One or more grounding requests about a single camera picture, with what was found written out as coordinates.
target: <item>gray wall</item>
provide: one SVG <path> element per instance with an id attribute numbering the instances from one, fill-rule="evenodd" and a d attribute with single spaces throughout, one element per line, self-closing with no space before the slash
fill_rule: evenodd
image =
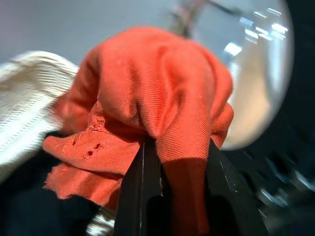
<path id="1" fill-rule="evenodd" d="M 79 64 L 90 48 L 127 27 L 166 27 L 167 14 L 178 1 L 0 0 L 0 63 L 29 50 L 44 50 Z M 250 0 L 216 1 L 252 10 Z M 267 0 L 255 1 L 261 5 Z M 197 40 L 217 55 L 231 40 L 243 37 L 238 18 L 210 7 L 203 12 L 197 30 L 202 31 L 196 34 Z"/>

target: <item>orange rag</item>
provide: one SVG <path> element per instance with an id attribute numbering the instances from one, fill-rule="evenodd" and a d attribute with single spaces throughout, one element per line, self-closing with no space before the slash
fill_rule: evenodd
<path id="1" fill-rule="evenodd" d="M 207 235 L 208 148 L 226 137 L 231 91 L 227 69 L 191 40 L 151 27 L 110 37 L 87 54 L 55 104 L 72 135 L 44 141 L 63 161 L 45 187 L 116 209 L 122 179 L 150 135 L 172 190 L 175 235 Z"/>

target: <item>metal object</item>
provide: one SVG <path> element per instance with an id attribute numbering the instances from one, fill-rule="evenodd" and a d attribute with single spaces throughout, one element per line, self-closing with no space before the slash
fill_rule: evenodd
<path id="1" fill-rule="evenodd" d="M 234 166 L 213 142 L 205 177 L 205 205 L 217 235 L 267 236 L 249 191 Z M 171 235 L 171 189 L 147 138 L 121 186 L 114 236 Z"/>
<path id="2" fill-rule="evenodd" d="M 173 14 L 170 29 L 201 41 L 228 66 L 234 82 L 229 99 L 234 119 L 222 149 L 232 150 L 254 142 L 280 109 L 293 67 L 293 26 L 282 0 L 253 0 L 259 11 L 252 14 L 238 9 L 237 1 L 220 2 L 185 0 Z"/>
<path id="3" fill-rule="evenodd" d="M 234 81 L 229 103 L 235 114 L 225 149 L 247 146 L 264 132 L 280 109 L 293 68 L 293 30 L 285 6 L 281 12 L 255 11 L 240 23 L 245 41 L 230 42 L 223 51 Z"/>

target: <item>white cloth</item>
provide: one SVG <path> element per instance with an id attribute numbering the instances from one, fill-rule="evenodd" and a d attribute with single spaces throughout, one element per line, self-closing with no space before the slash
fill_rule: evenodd
<path id="1" fill-rule="evenodd" d="M 60 123 L 50 105 L 72 85 L 78 67 L 48 52 L 0 64 L 0 183 L 41 148 Z"/>

